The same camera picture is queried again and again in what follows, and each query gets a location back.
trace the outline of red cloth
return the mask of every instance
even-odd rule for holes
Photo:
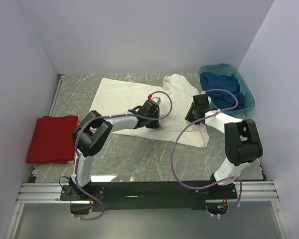
[[[39,118],[26,161],[42,164],[74,160],[72,133],[77,122],[77,116]]]

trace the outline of blue cloth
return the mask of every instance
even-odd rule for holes
[[[240,92],[240,85],[236,77],[203,72],[200,74],[199,78],[203,90],[207,91],[217,88],[227,90],[233,93],[238,99],[238,106],[234,110],[240,110],[244,108],[245,98]],[[225,109],[235,105],[234,98],[226,92],[212,91],[208,92],[207,95],[211,97],[213,103],[219,109]]]

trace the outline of laundry basket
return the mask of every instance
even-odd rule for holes
[[[235,76],[238,80],[238,83],[240,85],[240,92],[244,95],[244,98],[245,98],[244,107],[239,110],[226,111],[226,114],[228,114],[230,116],[241,115],[241,114],[248,112],[255,106],[255,100],[254,100],[253,95],[250,93],[243,78],[240,76],[240,74],[238,73],[238,71],[236,70],[235,67],[233,67],[229,64],[203,66],[202,68],[199,69],[198,75],[200,76],[201,73],[206,72],[206,71],[214,73],[214,74],[218,74],[218,75]]]

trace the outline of gray marble surface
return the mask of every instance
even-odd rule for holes
[[[77,115],[82,120],[90,106],[102,78],[162,86],[170,74],[91,74],[64,75],[52,112],[54,117]],[[189,83],[201,91],[198,74],[184,74]],[[225,159],[224,134],[207,127],[210,136],[207,148],[178,144],[174,165],[181,180],[208,180]],[[103,149],[95,156],[92,181],[170,181],[172,142],[110,134]],[[70,176],[73,164],[40,165],[36,183],[55,183]],[[258,160],[245,168],[243,180],[261,180]]]

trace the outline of white towel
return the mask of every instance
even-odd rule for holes
[[[165,77],[163,87],[103,78],[90,110],[96,110],[102,115],[124,113],[135,106],[143,105],[148,95],[154,91],[165,91],[173,102],[171,114],[159,121],[161,128],[149,129],[142,127],[133,130],[124,129],[114,133],[175,142],[180,131],[188,124],[184,118],[193,101],[192,96],[199,94],[198,90],[191,86],[186,78],[181,75],[174,74]],[[153,97],[160,97],[160,116],[166,115],[170,108],[167,96],[157,93]],[[208,141],[209,135],[206,126],[200,124],[188,128],[178,143],[205,148]]]

